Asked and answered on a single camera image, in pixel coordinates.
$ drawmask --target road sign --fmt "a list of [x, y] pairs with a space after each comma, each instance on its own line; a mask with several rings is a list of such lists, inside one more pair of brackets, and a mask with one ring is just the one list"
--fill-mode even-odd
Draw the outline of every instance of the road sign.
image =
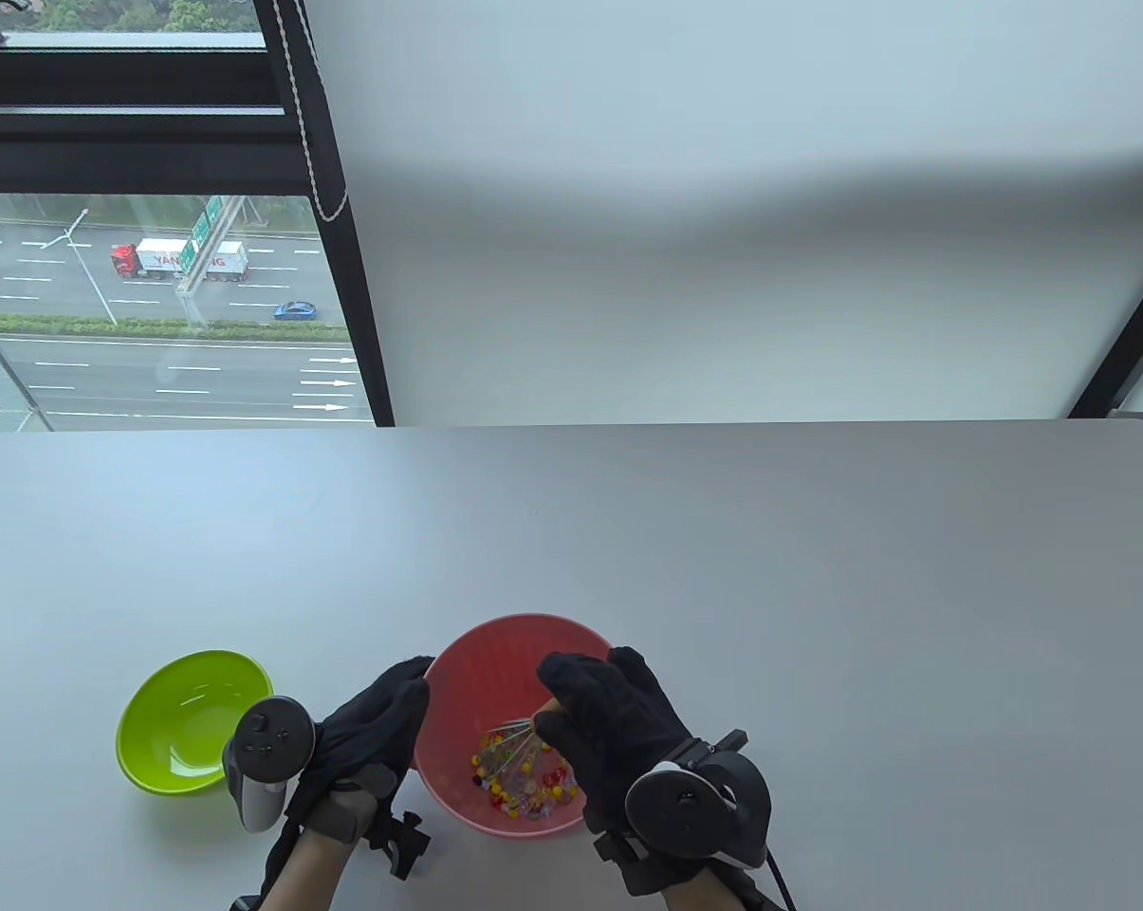
[[210, 195], [208, 202], [203, 206], [203, 211], [206, 211], [208, 221], [216, 224], [216, 221], [221, 217], [221, 207], [224, 207], [224, 195]]
[[201, 216], [195, 218], [195, 224], [192, 225], [192, 240], [194, 240], [195, 246], [202, 246], [203, 240], [208, 239], [208, 216], [201, 213]]
[[184, 267], [184, 272], [191, 272], [191, 267], [195, 262], [195, 242], [194, 240], [189, 240], [184, 243], [184, 251], [179, 254], [179, 264]]

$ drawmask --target red bowl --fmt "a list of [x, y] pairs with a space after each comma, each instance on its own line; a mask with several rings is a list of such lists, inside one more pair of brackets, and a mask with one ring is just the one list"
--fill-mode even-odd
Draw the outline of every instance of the red bowl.
[[427, 669], [432, 703], [415, 768], [432, 797], [462, 823], [503, 838], [539, 838], [583, 820], [583, 793], [542, 820], [510, 818], [474, 785], [471, 756], [482, 735], [503, 721], [531, 716], [550, 700], [537, 665], [551, 652], [605, 660], [609, 642], [588, 626], [547, 613], [517, 613], [475, 626]]

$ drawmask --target black cable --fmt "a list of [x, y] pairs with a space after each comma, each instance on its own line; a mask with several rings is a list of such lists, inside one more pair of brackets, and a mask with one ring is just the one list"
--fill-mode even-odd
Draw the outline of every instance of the black cable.
[[786, 898], [786, 911], [796, 911], [794, 898], [791, 897], [791, 893], [786, 888], [786, 880], [783, 880], [783, 871], [777, 868], [777, 862], [774, 860], [774, 853], [766, 849], [766, 862], [769, 863], [769, 872], [774, 874], [774, 881], [777, 884], [778, 892], [783, 893], [783, 898]]

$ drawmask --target glass window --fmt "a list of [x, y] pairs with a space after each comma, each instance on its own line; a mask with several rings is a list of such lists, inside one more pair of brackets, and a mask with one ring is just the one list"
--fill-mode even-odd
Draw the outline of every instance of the glass window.
[[0, 194], [0, 430], [371, 423], [306, 199]]
[[0, 30], [259, 31], [250, 0], [33, 0], [27, 13], [0, 5]]

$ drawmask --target lamp post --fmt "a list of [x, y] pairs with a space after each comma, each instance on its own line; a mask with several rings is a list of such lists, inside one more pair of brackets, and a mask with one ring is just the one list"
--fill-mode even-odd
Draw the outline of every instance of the lamp post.
[[61, 234], [59, 238], [53, 238], [47, 243], [41, 243], [41, 249], [47, 250], [47, 248], [51, 247], [53, 243], [59, 243], [61, 240], [64, 240], [65, 242], [69, 243], [70, 248], [72, 248], [73, 250], [73, 256], [78, 257], [78, 265], [81, 265], [82, 272], [86, 272], [87, 278], [90, 279], [90, 287], [94, 288], [95, 294], [98, 295], [98, 303], [103, 304], [103, 309], [107, 311], [109, 320], [112, 321], [112, 326], [115, 326], [115, 314], [112, 312], [112, 309], [107, 305], [107, 299], [103, 296], [103, 291], [98, 290], [98, 282], [95, 281], [95, 277], [90, 274], [90, 266], [87, 265], [87, 262], [81, 258], [81, 253], [78, 253], [78, 248], [75, 243], [73, 243], [73, 230], [78, 226], [78, 222], [81, 222], [82, 218], [87, 217], [89, 213], [90, 209], [82, 209], [81, 213], [78, 214], [78, 217], [73, 219], [73, 224], [67, 226], [66, 230], [64, 230], [64, 234]]

